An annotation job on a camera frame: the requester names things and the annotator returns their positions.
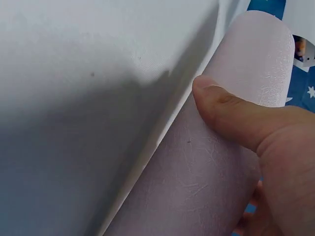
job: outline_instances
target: white sheet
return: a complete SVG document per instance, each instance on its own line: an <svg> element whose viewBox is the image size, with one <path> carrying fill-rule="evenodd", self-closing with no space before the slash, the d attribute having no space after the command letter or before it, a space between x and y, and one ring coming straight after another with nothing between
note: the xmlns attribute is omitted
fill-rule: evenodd
<svg viewBox="0 0 315 236"><path fill-rule="evenodd" d="M248 3L0 1L0 234L96 233Z"/></svg>

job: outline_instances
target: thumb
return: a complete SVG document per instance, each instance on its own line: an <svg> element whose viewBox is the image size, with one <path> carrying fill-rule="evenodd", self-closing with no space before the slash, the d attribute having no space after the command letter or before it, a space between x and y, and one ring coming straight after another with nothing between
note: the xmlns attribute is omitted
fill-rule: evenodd
<svg viewBox="0 0 315 236"><path fill-rule="evenodd" d="M258 156L264 150L264 143L278 131L314 120L312 113L297 107L267 108L245 101L204 75L194 80L192 93L201 117L210 128Z"/></svg>

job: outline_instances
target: cylindrical roll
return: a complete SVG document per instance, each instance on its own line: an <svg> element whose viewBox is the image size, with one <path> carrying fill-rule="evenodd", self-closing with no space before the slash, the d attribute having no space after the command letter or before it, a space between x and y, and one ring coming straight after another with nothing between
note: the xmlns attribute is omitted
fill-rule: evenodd
<svg viewBox="0 0 315 236"><path fill-rule="evenodd" d="M247 12L204 74L246 100L283 106L293 54L292 35L280 20ZM190 95L105 235L226 236L258 179L256 155L207 128Z"/></svg>

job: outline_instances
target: blue fabric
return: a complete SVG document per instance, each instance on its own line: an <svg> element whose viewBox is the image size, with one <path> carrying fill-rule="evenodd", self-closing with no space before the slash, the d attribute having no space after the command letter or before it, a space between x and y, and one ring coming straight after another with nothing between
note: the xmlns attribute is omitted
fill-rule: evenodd
<svg viewBox="0 0 315 236"><path fill-rule="evenodd" d="M284 6L285 0L251 0L248 10L265 11L282 20ZM286 105L315 112L315 66L308 73L293 66ZM249 204L245 211L254 212L255 207Z"/></svg>

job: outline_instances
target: white star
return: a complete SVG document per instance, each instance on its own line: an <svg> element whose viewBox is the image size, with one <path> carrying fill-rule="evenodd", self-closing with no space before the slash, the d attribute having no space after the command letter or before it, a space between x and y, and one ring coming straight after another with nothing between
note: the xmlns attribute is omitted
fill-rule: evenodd
<svg viewBox="0 0 315 236"><path fill-rule="evenodd" d="M285 102L289 102L292 100L293 97L287 97Z"/></svg>
<svg viewBox="0 0 315 236"><path fill-rule="evenodd" d="M315 97L314 86L312 86L312 87L309 86L309 90L307 91L307 93L310 94L310 98Z"/></svg>

